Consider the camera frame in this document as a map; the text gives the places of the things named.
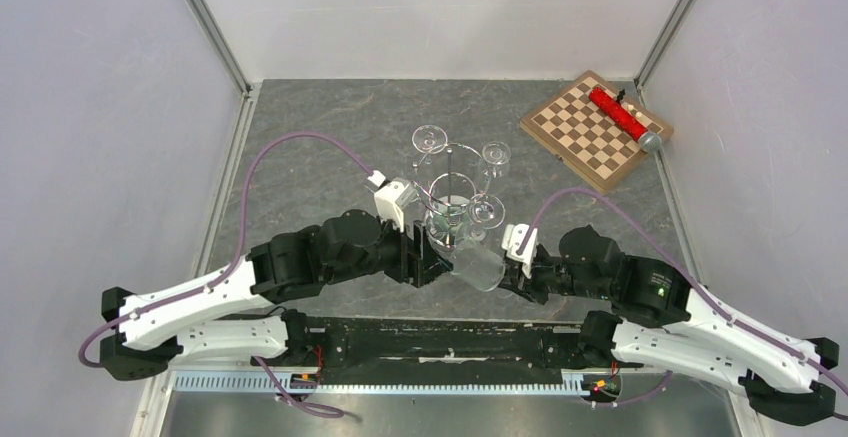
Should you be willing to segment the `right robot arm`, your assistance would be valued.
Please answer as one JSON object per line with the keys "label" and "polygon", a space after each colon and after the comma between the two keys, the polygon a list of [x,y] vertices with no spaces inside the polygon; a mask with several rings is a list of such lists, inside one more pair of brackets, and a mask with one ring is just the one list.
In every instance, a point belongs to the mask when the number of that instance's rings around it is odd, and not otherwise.
{"label": "right robot arm", "polygon": [[585,362],[651,366],[709,382],[787,425],[836,417],[837,393],[820,380],[839,363],[833,340],[780,332],[670,264],[624,253],[590,226],[567,232],[556,255],[526,224],[507,226],[501,247],[502,288],[535,303],[561,295],[610,304],[581,325],[577,349]]}

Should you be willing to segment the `chrome wine glass rack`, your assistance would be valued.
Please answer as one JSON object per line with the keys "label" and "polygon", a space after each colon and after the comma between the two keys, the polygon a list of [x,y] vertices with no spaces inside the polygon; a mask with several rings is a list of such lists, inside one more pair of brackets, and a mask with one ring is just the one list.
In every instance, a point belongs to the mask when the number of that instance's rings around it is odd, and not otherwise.
{"label": "chrome wine glass rack", "polygon": [[448,143],[412,163],[411,183],[434,247],[450,253],[465,241],[480,244],[486,238],[487,230],[473,215],[488,189],[484,164],[477,150],[461,143]]}

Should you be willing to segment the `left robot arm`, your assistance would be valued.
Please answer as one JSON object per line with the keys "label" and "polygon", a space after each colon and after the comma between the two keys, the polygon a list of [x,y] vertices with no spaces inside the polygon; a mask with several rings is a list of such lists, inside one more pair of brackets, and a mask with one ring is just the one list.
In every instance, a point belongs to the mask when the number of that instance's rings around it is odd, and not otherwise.
{"label": "left robot arm", "polygon": [[452,270],[421,223],[410,232],[353,209],[253,247],[213,273],[167,289],[134,294],[105,290],[101,314],[111,333],[99,343],[100,365],[118,381],[158,375],[188,355],[200,327],[232,314],[318,296],[329,285],[383,273],[420,288]]}

